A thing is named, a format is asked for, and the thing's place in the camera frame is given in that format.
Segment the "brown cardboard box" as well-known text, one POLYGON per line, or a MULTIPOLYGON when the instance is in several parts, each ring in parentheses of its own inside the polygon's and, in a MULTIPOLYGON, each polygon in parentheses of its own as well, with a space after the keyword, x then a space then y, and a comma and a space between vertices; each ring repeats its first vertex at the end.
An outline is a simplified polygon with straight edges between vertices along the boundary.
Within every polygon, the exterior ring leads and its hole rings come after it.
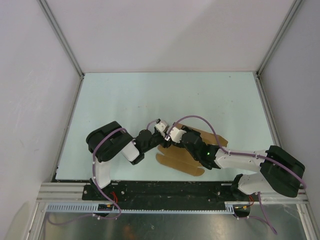
MULTIPOLYGON (((206 144, 218 145, 213 133, 209 133, 194 127, 191 127, 191 129, 200 132, 200 136, 206 144)), ((220 135, 218 135, 217 138, 223 147, 227 147, 228 141, 225 138, 220 135)), ((159 150, 160 153, 157 153, 155 158, 157 162, 163 166, 190 176, 194 176, 196 178, 205 173, 206 168, 204 168, 198 161, 194 160, 190 153, 184 148, 173 145, 171 145, 169 148, 164 148, 159 145, 157 150, 159 150)))

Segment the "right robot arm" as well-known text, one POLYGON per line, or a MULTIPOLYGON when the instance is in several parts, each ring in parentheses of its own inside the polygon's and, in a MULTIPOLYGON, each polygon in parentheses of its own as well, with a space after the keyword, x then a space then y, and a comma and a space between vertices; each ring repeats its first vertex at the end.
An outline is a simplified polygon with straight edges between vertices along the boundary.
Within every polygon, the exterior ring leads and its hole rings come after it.
POLYGON ((297 197, 305 166, 281 147, 272 145, 267 150, 235 152, 204 142, 201 133, 193 128, 184 125, 181 129, 179 146, 206 169, 233 168, 251 172, 234 178, 230 194, 235 200, 242 201, 256 192, 297 197))

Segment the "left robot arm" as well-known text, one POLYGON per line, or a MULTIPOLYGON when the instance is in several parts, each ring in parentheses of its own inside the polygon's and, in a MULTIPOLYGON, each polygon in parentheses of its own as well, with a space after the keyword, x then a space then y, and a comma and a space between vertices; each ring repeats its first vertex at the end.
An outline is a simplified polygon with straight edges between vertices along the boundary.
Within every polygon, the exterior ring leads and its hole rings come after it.
POLYGON ((154 131, 143 129, 132 137, 117 121, 112 121, 94 131, 86 138, 88 150, 93 155, 91 181, 95 184, 93 194, 100 200, 110 196, 110 166, 108 162, 121 153, 132 165, 138 164, 145 153, 161 145, 169 147, 165 140, 169 125, 160 119, 153 121, 154 131))

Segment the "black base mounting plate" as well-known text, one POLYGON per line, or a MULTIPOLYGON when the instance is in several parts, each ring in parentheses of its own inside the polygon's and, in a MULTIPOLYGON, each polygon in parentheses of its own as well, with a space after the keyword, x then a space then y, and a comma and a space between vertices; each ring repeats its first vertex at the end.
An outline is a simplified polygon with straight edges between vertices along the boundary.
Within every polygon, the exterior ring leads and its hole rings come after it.
POLYGON ((258 200, 240 193, 230 181, 128 181, 113 180, 99 191, 93 182, 83 188, 84 201, 115 199, 123 210, 223 210, 226 202, 249 204, 258 200))

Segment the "right aluminium corner post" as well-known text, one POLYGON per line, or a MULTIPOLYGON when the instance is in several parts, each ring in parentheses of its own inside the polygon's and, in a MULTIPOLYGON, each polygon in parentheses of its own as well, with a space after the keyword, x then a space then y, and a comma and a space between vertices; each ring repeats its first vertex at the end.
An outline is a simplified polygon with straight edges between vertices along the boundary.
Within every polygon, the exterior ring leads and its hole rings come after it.
POLYGON ((295 17, 297 16, 297 14, 300 11, 301 7, 303 6, 304 2, 305 2, 304 0, 294 0, 293 1, 292 5, 289 8, 289 11, 287 12, 283 22, 281 23, 281 25, 279 27, 274 39, 272 40, 270 47, 268 48, 259 67, 256 70, 256 75, 258 77, 263 73, 264 69, 268 65, 272 56, 276 52, 278 46, 280 45, 286 32, 289 30, 290 26, 292 25, 295 17))

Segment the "aluminium corner post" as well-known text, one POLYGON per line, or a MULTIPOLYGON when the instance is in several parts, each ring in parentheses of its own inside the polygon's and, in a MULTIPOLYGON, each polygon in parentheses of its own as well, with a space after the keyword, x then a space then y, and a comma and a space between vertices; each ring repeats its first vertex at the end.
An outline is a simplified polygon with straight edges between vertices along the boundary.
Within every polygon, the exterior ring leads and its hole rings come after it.
POLYGON ((62 31, 62 28, 60 27, 50 5, 46 0, 37 0, 37 3, 39 4, 44 16, 46 17, 49 25, 51 26, 56 38, 58 39, 60 45, 62 46, 66 56, 70 60, 73 68, 77 72, 77 74, 82 77, 84 75, 84 72, 82 71, 80 64, 77 61, 77 58, 68 43, 67 38, 65 37, 65 34, 62 31))
POLYGON ((295 17, 297 16, 297 14, 300 11, 301 7, 303 6, 304 2, 305 2, 304 0, 294 0, 293 1, 292 5, 289 8, 289 11, 287 12, 283 22, 281 23, 281 25, 279 27, 274 39, 272 40, 270 47, 268 48, 259 67, 256 70, 256 75, 258 77, 263 73, 264 69, 268 65, 272 56, 276 52, 278 46, 280 45, 286 32, 289 30, 290 26, 292 25, 295 17))

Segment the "left aluminium corner post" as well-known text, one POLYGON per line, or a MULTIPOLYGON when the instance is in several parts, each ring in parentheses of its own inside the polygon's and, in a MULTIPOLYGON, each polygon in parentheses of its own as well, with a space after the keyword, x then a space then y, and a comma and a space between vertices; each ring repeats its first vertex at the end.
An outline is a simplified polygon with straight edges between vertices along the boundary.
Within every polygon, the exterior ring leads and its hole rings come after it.
POLYGON ((60 27, 50 5, 46 0, 37 0, 37 3, 39 4, 44 16, 46 17, 49 25, 51 26, 56 38, 58 39, 60 45, 62 46, 66 56, 70 60, 73 68, 77 72, 77 74, 82 77, 84 75, 84 72, 82 71, 80 64, 77 61, 77 58, 68 43, 67 38, 65 37, 65 34, 62 31, 62 28, 60 27))

